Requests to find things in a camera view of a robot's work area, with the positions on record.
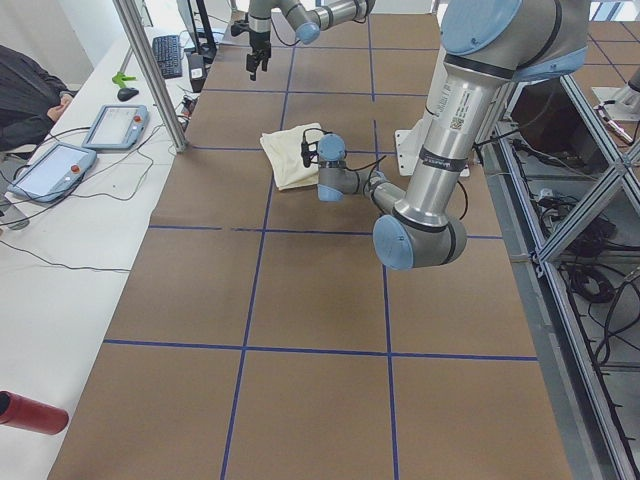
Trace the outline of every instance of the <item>black jacket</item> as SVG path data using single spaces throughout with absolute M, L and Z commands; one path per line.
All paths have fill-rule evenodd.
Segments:
M 26 55 L 0 45 L 0 151 L 40 143 L 67 87 Z

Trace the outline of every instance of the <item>white wall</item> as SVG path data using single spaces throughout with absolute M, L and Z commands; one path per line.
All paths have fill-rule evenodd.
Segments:
M 89 61 L 97 65 L 113 42 L 124 34 L 112 0 L 57 0 Z
M 67 84 L 82 84 L 93 70 L 57 0 L 1 0 L 0 43 L 29 55 Z
M 429 0 L 376 0 L 373 13 L 427 13 L 431 3 Z

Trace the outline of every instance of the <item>red bottle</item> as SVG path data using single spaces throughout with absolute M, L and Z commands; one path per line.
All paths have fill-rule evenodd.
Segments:
M 0 392 L 0 425 L 55 435 L 69 423 L 64 410 L 11 392 Z

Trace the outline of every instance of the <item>robotic arm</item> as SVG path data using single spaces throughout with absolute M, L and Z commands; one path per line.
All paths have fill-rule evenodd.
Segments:
M 244 21 L 231 27 L 233 36 L 249 32 L 252 53 L 247 55 L 247 71 L 256 79 L 258 67 L 266 72 L 271 58 L 271 10 L 279 8 L 296 39 L 308 45 L 320 36 L 321 30 L 350 21 L 363 21 L 375 5 L 375 0 L 339 0 L 331 5 L 307 9 L 299 0 L 252 0 Z
M 251 2 L 250 11 L 265 15 L 258 4 L 270 8 L 274 2 Z M 383 264 L 406 270 L 443 265 L 462 254 L 466 231 L 446 208 L 496 91 L 511 81 L 546 80 L 580 68 L 589 6 L 589 0 L 451 0 L 442 23 L 446 80 L 435 86 L 437 93 L 432 85 L 430 95 L 439 102 L 409 188 L 405 192 L 379 173 L 362 185 L 362 193 L 385 213 L 373 230 Z M 300 22 L 290 20 L 294 28 Z M 345 170 L 341 148 L 334 136 L 318 144 L 321 200 L 360 191 L 362 175 L 336 173 Z M 329 169 L 336 172 L 323 173 Z

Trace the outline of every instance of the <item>white cloth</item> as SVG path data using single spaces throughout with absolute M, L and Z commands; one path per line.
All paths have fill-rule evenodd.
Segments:
M 311 123 L 291 130 L 263 133 L 260 138 L 260 144 L 271 162 L 273 176 L 279 190 L 318 183 L 318 165 L 312 164 L 310 168 L 305 168 L 300 153 L 302 134 L 309 128 L 321 127 L 318 123 Z M 309 143 L 317 142 L 322 138 L 322 132 L 311 130 L 307 132 L 306 137 Z

